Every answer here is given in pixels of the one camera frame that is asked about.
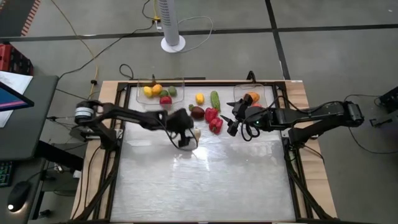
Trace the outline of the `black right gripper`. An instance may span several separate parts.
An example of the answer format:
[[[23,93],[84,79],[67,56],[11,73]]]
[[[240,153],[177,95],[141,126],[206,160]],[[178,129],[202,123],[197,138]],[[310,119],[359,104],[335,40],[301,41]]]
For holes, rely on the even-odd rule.
[[[239,101],[227,103],[228,106],[233,107],[233,115],[236,119],[235,121],[233,121],[232,119],[221,115],[221,117],[227,122],[227,133],[230,136],[235,137],[238,132],[238,126],[245,120],[246,110],[252,105],[252,103],[253,98],[249,94],[245,94],[243,98],[241,98]]]

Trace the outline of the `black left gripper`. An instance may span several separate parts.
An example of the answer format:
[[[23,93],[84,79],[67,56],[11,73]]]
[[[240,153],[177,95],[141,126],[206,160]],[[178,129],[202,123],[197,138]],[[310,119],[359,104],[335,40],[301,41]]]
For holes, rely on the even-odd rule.
[[[193,119],[188,115],[185,108],[181,108],[167,116],[167,130],[179,133],[180,135],[180,139],[178,140],[179,147],[185,147],[187,145],[186,130],[188,130],[187,133],[190,145],[197,145],[197,137],[195,135],[195,130],[192,129],[193,126]]]

